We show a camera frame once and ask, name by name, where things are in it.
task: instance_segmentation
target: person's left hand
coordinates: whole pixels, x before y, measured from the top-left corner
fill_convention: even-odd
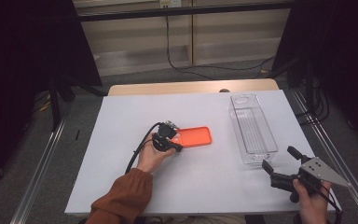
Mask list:
[[[147,173],[152,173],[157,170],[165,158],[175,153],[175,149],[170,148],[165,152],[155,149],[152,143],[152,133],[147,136],[145,141],[146,143],[141,150],[136,168]]]

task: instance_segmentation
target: hand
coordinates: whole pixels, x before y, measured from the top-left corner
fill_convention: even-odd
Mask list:
[[[170,148],[165,152],[158,151],[153,147],[152,134],[149,134],[145,141],[146,144],[139,155],[136,168],[147,173],[152,173],[157,170],[165,158],[168,158],[175,153],[175,149]]]
[[[307,189],[297,179],[293,180],[293,185],[299,196],[300,215],[303,224],[322,224],[327,219],[327,201],[318,193],[308,195]],[[324,186],[320,191],[329,196],[331,183],[324,181]]]

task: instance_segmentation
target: white tabletop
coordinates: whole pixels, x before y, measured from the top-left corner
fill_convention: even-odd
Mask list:
[[[180,128],[207,126],[213,142],[185,148],[158,168],[144,216],[297,211],[290,192],[272,188],[261,167],[241,161],[228,108],[229,97],[243,93],[258,96],[278,145],[272,167],[279,173],[296,174],[300,163],[287,153],[287,147],[309,157],[313,152],[282,91],[109,96],[103,99],[65,213],[88,214],[90,205],[124,174],[150,127],[166,120]]]

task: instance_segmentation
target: clear plastic box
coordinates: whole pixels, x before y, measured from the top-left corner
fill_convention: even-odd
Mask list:
[[[243,163],[271,161],[278,151],[269,124],[254,94],[231,96],[229,114]]]

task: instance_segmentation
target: brown sleeve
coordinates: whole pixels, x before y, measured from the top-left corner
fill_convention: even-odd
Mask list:
[[[87,224],[133,223],[152,197],[153,176],[131,169],[119,177],[109,192],[91,205]]]

